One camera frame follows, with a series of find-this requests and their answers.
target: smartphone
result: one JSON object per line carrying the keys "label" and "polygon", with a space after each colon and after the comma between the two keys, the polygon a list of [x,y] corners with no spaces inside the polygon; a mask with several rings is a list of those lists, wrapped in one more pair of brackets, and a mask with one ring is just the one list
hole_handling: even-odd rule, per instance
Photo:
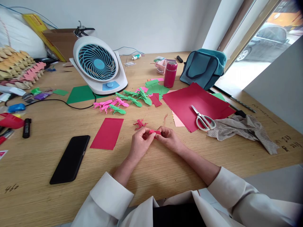
{"label": "smartphone", "polygon": [[50,184],[66,183],[76,179],[90,136],[71,138],[50,180]]}

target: blue cable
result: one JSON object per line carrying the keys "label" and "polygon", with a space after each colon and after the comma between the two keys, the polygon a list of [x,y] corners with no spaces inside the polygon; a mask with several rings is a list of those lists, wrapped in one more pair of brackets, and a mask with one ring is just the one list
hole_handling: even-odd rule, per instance
{"label": "blue cable", "polygon": [[[22,14],[22,13],[20,13],[20,12],[18,12],[18,11],[16,11],[16,10],[14,10],[14,9],[11,9],[11,8],[9,8],[9,7],[7,7],[7,6],[5,6],[5,5],[2,5],[2,4],[0,4],[1,6],[3,6],[4,8],[7,8],[7,9],[9,9],[9,10],[12,10],[12,11],[14,11],[14,12],[16,12],[16,13],[19,13],[19,14]],[[52,26],[52,25],[50,25],[49,23],[47,23],[47,22],[45,22],[45,21],[43,21],[45,24],[47,24],[47,25],[49,25],[49,26],[51,26],[51,27],[53,27],[53,28],[56,28],[56,29],[58,29],[58,27],[53,23],[53,22],[51,22],[54,26]]]}
{"label": "blue cable", "polygon": [[133,53],[136,53],[136,52],[138,52],[138,53],[140,53],[140,54],[144,54],[143,52],[141,52],[141,51],[138,51],[137,49],[135,49],[135,48],[133,48],[133,47],[125,47],[125,48],[130,48],[130,49],[134,49],[134,50],[136,50],[135,52],[133,52]]}

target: white sleeve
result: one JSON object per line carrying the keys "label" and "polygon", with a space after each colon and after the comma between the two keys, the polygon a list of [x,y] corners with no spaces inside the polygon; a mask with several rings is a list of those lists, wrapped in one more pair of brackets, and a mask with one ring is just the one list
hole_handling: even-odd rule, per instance
{"label": "white sleeve", "polygon": [[133,197],[132,192],[106,172],[90,191],[72,227],[115,226]]}
{"label": "white sleeve", "polygon": [[294,223],[271,199],[224,167],[208,187],[233,219],[246,227],[292,226]]}

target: person's left hand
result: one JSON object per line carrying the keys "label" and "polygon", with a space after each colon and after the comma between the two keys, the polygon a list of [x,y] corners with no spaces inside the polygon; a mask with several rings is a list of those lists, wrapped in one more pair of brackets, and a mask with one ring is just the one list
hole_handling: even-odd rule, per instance
{"label": "person's left hand", "polygon": [[133,134],[132,146],[127,156],[129,161],[138,163],[144,156],[156,134],[155,132],[149,134],[149,131],[149,128],[143,127]]}

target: bag handle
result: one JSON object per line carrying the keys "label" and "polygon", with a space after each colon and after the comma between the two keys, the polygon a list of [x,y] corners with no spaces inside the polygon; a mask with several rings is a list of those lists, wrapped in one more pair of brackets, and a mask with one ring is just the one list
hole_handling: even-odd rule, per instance
{"label": "bag handle", "polygon": [[[195,60],[195,58],[197,57],[197,54],[198,54],[198,53],[197,53],[197,51],[196,51],[196,52],[194,53],[194,55],[193,55],[192,62],[193,62],[193,61]],[[209,65],[213,63],[214,60],[215,60],[214,57],[210,57],[210,59],[209,59],[209,61],[208,61],[208,64],[207,64],[206,68],[208,68]],[[203,74],[205,73],[205,72],[203,72],[203,73],[201,73],[201,74],[198,74],[198,75],[195,75],[195,76],[193,76],[193,77],[190,77],[190,76],[188,75],[190,66],[188,67],[188,69],[187,69],[187,71],[186,71],[186,73],[185,73],[185,75],[186,75],[188,78],[190,78],[190,79],[197,79],[197,78],[203,76]]]}

